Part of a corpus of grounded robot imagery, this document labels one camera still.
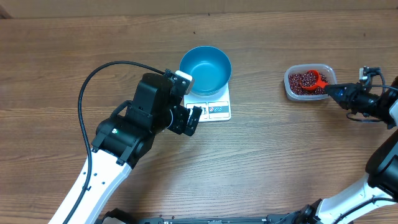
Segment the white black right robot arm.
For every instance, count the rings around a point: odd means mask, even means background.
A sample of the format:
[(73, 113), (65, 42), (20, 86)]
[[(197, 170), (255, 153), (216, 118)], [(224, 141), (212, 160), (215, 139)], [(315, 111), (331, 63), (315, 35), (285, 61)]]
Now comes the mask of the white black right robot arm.
[[(362, 113), (397, 127), (397, 79), (381, 95), (366, 91), (372, 86), (360, 83), (326, 85), (323, 89), (342, 108)], [(293, 223), (352, 223), (355, 219), (383, 206), (397, 203), (397, 132), (369, 158), (365, 175), (344, 191), (306, 205)]]

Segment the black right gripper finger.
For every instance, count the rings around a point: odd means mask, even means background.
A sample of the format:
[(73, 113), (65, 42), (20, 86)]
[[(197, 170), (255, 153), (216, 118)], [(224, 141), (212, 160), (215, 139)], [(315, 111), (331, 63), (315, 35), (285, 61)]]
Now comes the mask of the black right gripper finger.
[(330, 92), (328, 95), (343, 109), (352, 108), (353, 94), (345, 91)]
[(358, 90), (357, 84), (354, 83), (342, 83), (342, 84), (333, 84), (326, 85), (324, 88), (326, 93), (355, 93)]

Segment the orange scoop blue handle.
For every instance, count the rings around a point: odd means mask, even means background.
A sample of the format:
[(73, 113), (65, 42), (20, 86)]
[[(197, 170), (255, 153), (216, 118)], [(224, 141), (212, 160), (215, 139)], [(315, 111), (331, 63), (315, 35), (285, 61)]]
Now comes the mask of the orange scoop blue handle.
[(326, 85), (329, 85), (328, 82), (322, 79), (320, 72), (317, 70), (308, 70), (305, 72), (299, 84), (306, 91), (315, 91), (318, 88), (323, 89)]

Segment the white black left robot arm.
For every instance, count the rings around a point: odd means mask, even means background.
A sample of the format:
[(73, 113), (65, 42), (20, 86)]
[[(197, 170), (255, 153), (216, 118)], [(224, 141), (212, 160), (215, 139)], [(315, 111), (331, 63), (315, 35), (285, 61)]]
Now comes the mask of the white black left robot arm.
[(194, 83), (177, 70), (145, 73), (134, 98), (100, 122), (87, 159), (51, 223), (94, 223), (114, 191), (152, 147), (156, 134), (168, 129), (192, 136), (201, 108), (181, 105)]

